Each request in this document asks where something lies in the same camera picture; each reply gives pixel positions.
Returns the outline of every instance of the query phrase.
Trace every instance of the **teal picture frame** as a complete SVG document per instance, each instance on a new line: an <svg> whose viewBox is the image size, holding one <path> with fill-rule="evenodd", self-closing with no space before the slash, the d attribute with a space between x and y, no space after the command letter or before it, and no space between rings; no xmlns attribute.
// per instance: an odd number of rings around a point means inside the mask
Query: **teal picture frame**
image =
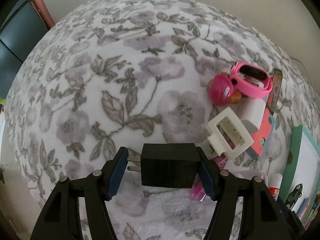
<svg viewBox="0 0 320 240"><path fill-rule="evenodd" d="M279 191L279 197L285 201L287 198L287 195L289 194L290 187L293 182L293 178L296 172L297 164L298 164L298 158L300 153L300 147L301 147L301 140L302 135L305 134L308 140L311 142L312 146L314 147L315 151L317 152L318 156L320 157L320 148L316 144L314 138L312 137L310 131L304 127L303 125L300 125L298 127L295 127L292 129L292 135L291 135L291 144L290 144L290 150L289 150L289 156L287 160L287 165L284 170L283 179ZM303 215L301 222L304 223L306 218L308 217L312 204L316 198L316 192L317 189L320 187L320 176L318 172L318 178L316 181L316 186L313 194L310 197L310 205L308 209L306 210L305 214Z"/></svg>

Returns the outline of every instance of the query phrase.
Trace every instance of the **pink toy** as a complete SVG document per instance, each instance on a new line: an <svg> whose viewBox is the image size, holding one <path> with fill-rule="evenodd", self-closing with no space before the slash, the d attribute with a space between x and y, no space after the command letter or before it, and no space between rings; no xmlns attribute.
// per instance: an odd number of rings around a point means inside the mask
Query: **pink toy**
<svg viewBox="0 0 320 240"><path fill-rule="evenodd" d="M232 148L235 146L232 142L229 143L230 147ZM212 161L214 161L218 167L223 170L224 167L226 166L227 163L227 157L224 154L221 154L220 156L216 156L212 159ZM190 194L191 198L198 200L198 201L203 201L206 194L205 191L202 187L201 181L199 181L199 183L194 187L192 187L191 189L191 194Z"/></svg>
<svg viewBox="0 0 320 240"><path fill-rule="evenodd" d="M223 106L229 103L229 99L236 90L233 88L230 78L218 74L214 77L208 92L214 104Z"/></svg>
<svg viewBox="0 0 320 240"><path fill-rule="evenodd" d="M240 74L259 80L264 87L260 88L243 79ZM230 80L233 87L241 93L252 98L264 98L272 90L272 78L264 71L263 68L249 64L247 62L236 62L230 70Z"/></svg>
<svg viewBox="0 0 320 240"><path fill-rule="evenodd" d="M212 102L217 106L237 104L241 94L237 91L226 73L218 74L208 84L208 93Z"/></svg>

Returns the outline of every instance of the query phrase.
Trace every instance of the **glue stick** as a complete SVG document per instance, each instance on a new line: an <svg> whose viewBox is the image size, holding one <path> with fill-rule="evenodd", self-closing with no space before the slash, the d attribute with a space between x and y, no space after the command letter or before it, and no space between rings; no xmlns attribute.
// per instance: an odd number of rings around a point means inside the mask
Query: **glue stick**
<svg viewBox="0 0 320 240"><path fill-rule="evenodd" d="M269 191L271 196L273 196L275 200L278 199L281 181L282 181L282 174L276 173L271 177L271 180L269 182Z"/></svg>

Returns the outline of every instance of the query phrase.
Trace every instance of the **gray leaf pattern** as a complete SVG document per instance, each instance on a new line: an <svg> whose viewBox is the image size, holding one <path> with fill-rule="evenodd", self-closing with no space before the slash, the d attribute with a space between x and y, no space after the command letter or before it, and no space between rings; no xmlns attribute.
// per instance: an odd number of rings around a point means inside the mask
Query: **gray leaf pattern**
<svg viewBox="0 0 320 240"><path fill-rule="evenodd" d="M102 92L102 108L107 116L114 122L123 124L124 107L118 98L110 95L108 91Z"/></svg>
<svg viewBox="0 0 320 240"><path fill-rule="evenodd" d="M196 1L80 5L36 45L8 93L9 142L32 195L45 203L59 176L87 176L120 146L139 156L145 142L203 142L207 122L222 110L212 106L205 87L242 60L268 73L281 69L285 82L266 153L258 159L242 153L230 164L271 174L285 166L292 128L305 124L320 140L320 98L281 48L236 17ZM191 204L188 192L146 190L130 175L130 183L122 183L127 188L108 203L119 237L159 240L165 230L177 239L203 239L210 200ZM187 204L177 208L176 198ZM140 219L157 221L161 231L148 223L141 228ZM238 228L235 218L232 239Z"/></svg>

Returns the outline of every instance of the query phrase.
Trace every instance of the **dark cabinet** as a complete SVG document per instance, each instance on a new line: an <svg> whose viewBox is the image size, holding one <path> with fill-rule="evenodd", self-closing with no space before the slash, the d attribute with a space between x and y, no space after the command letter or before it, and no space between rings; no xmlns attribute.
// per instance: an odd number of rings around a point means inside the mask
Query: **dark cabinet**
<svg viewBox="0 0 320 240"><path fill-rule="evenodd" d="M0 43L0 97L6 98L21 62Z"/></svg>
<svg viewBox="0 0 320 240"><path fill-rule="evenodd" d="M0 97L7 97L22 63L47 31L33 7L19 0L0 29Z"/></svg>
<svg viewBox="0 0 320 240"><path fill-rule="evenodd" d="M32 6L27 3L0 34L0 39L22 61L48 31Z"/></svg>

